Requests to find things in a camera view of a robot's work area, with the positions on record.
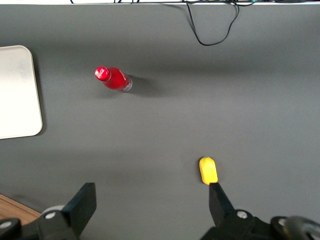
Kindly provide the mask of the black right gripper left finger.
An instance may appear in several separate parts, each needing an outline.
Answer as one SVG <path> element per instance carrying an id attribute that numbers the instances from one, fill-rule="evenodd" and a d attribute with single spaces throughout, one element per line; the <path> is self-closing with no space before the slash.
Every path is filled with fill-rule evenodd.
<path id="1" fill-rule="evenodd" d="M 40 240 L 78 240 L 97 208 L 96 185 L 85 183 L 66 205 L 46 209 L 38 219 Z"/>

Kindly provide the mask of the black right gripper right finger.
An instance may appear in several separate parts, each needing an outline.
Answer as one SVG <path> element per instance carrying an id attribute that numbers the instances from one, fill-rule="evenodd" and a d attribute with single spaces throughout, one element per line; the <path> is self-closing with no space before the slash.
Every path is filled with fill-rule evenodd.
<path id="1" fill-rule="evenodd" d="M 214 222 L 203 240 L 273 240 L 270 224 L 235 209 L 219 183 L 209 185 L 209 211 Z"/>

